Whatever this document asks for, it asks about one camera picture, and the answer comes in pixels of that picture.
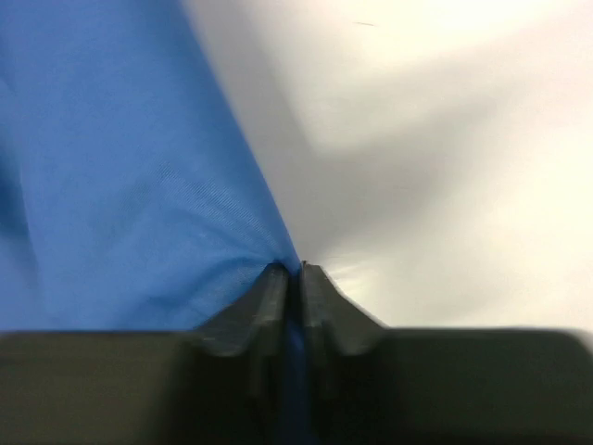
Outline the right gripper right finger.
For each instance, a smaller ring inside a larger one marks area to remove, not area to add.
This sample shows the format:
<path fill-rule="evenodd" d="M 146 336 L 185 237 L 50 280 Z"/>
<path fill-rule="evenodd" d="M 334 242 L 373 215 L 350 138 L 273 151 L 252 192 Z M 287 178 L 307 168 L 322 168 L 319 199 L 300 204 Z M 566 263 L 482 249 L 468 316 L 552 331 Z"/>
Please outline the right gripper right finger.
<path fill-rule="evenodd" d="M 319 265 L 299 276 L 312 426 L 322 444 L 377 438 L 373 359 L 384 329 L 344 297 Z"/>

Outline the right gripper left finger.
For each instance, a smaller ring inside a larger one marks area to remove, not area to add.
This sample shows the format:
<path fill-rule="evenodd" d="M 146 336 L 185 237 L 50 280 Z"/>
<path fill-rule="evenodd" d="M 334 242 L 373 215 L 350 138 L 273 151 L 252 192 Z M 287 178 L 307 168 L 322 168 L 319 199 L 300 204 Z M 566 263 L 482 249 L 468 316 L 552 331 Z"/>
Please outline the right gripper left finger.
<path fill-rule="evenodd" d="M 268 265 L 242 297 L 196 329 L 194 437 L 199 444 L 273 442 L 289 282 L 282 265 Z"/>

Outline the blue surgical drape cloth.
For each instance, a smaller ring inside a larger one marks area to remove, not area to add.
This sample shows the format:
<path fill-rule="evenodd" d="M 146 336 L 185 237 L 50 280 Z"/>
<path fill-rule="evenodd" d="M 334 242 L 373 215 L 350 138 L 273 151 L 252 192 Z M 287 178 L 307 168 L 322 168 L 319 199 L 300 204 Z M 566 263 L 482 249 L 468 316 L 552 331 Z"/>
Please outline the blue surgical drape cloth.
<path fill-rule="evenodd" d="M 196 329 L 299 267 L 177 1 L 1 5 L 1 440 L 199 444 Z M 309 444 L 284 306 L 270 444 Z"/>

